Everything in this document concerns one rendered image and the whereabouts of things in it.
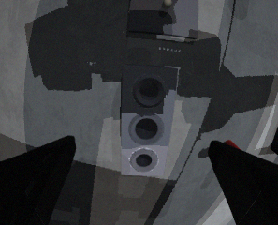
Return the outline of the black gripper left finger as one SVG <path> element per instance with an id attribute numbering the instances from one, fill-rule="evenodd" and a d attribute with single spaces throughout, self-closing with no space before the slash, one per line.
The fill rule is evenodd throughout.
<path id="1" fill-rule="evenodd" d="M 0 161 L 0 225 L 49 225 L 75 149 L 66 135 Z"/>

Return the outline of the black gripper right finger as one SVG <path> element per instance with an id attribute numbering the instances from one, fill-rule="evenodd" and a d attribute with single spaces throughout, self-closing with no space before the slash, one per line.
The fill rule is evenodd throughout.
<path id="1" fill-rule="evenodd" d="M 278 225 L 278 164 L 218 140 L 209 159 L 236 225 Z"/>

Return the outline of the dark red peg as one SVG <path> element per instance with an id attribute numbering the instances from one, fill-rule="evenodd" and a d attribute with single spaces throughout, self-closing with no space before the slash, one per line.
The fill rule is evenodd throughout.
<path id="1" fill-rule="evenodd" d="M 235 143 L 233 143 L 231 140 L 227 140 L 227 142 L 225 142 L 225 143 L 227 143 L 227 145 L 231 145 L 231 146 L 235 147 L 235 149 L 236 149 L 236 147 L 237 147 L 237 149 L 240 149 L 240 147 L 235 145 Z"/>

